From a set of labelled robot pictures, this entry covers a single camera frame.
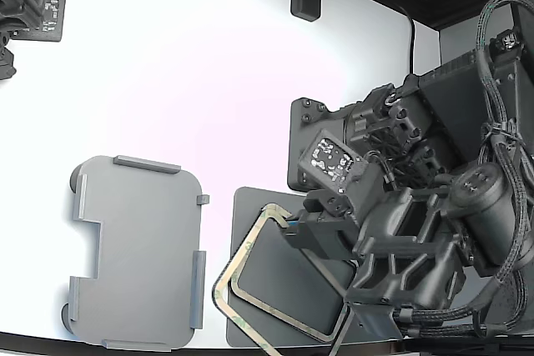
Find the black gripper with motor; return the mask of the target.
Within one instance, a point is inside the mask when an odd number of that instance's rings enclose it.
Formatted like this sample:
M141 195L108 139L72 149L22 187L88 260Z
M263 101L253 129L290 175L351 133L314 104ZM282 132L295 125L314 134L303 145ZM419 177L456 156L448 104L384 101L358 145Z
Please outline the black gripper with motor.
M494 274L514 234L511 185L496 163L476 165L449 186L385 193L361 231L345 195L312 190L303 207L283 236L322 259L350 260L355 246L359 267L345 299L356 304L449 308L464 269Z

